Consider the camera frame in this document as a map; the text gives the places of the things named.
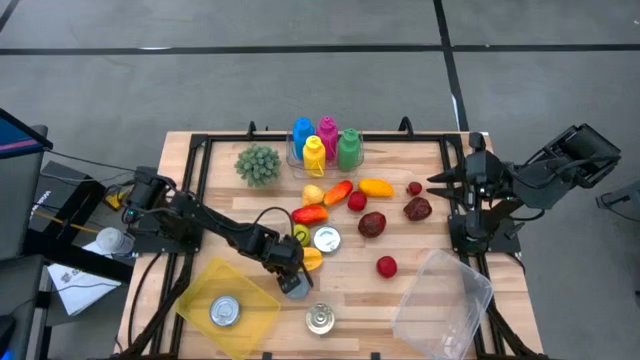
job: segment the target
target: yellow plastic tray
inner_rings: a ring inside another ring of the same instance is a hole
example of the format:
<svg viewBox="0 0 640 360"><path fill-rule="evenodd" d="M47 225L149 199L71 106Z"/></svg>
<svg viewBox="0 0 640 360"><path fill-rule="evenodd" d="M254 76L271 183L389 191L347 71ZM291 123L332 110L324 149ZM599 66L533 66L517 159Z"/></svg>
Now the yellow plastic tray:
<svg viewBox="0 0 640 360"><path fill-rule="evenodd" d="M214 325L209 316L213 301L224 295L240 304L240 319L229 327ZM278 316L280 303L229 263L214 257L178 298L176 311L232 359L240 360L258 345Z"/></svg>

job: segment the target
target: yellow bottle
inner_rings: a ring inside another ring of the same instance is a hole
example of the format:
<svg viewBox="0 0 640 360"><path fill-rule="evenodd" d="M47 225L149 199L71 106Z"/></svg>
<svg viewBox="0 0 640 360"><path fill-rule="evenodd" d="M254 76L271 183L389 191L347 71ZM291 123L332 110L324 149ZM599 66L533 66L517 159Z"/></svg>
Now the yellow bottle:
<svg viewBox="0 0 640 360"><path fill-rule="evenodd" d="M307 170L309 176L324 176L325 155L326 151L324 145L322 145L322 140L315 135L309 136L302 149L304 168Z"/></svg>

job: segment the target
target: clear plastic container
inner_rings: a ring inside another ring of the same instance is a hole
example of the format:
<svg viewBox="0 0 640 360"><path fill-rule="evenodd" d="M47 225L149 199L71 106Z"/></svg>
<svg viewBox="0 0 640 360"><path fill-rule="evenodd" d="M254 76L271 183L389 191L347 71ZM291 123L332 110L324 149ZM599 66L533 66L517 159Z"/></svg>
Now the clear plastic container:
<svg viewBox="0 0 640 360"><path fill-rule="evenodd" d="M393 335L427 358L463 359L492 296L486 277L434 250L402 297Z"/></svg>
<svg viewBox="0 0 640 360"><path fill-rule="evenodd" d="M340 148L338 147L338 154L335 156L335 158L331 161L326 161L326 169L322 169L323 175L321 177L328 179L348 179L355 177L358 174L358 167L364 162L364 141L362 138L362 132L359 132L359 134L360 156L358 161L356 162L356 166L347 171L338 168L338 157L340 156ZM339 133L338 141L340 141L341 136L342 131L340 131ZM304 161L296 157L295 143L293 142L293 133L291 131L287 133L287 164L291 168L293 177L295 177L296 179L313 178L311 175L309 175L309 172L305 168Z"/></svg>
<svg viewBox="0 0 640 360"><path fill-rule="evenodd" d="M211 304L220 296L231 296L240 305L240 318L232 326L217 326L211 320ZM269 330L280 303L229 263L214 257L178 298L176 311L232 359L239 360L245 359Z"/></svg>

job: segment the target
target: green artificial plant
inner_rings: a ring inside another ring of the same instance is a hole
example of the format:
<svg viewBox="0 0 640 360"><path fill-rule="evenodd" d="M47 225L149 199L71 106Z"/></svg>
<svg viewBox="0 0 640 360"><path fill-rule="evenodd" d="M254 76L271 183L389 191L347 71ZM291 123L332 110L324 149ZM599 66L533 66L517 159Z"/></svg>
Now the green artificial plant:
<svg viewBox="0 0 640 360"><path fill-rule="evenodd" d="M251 187L273 184L280 178L278 151L268 146L251 145L238 155L236 172Z"/></svg>

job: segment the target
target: blue bottle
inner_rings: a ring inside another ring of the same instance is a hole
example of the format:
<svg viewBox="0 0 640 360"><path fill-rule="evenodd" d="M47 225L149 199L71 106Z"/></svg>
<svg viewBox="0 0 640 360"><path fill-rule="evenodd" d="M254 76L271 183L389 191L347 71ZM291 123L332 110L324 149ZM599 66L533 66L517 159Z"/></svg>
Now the blue bottle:
<svg viewBox="0 0 640 360"><path fill-rule="evenodd" d="M302 149L307 142L307 138L315 135L315 129L311 125L311 120L307 118L299 118L293 125L293 143L296 149L296 159L302 160Z"/></svg>

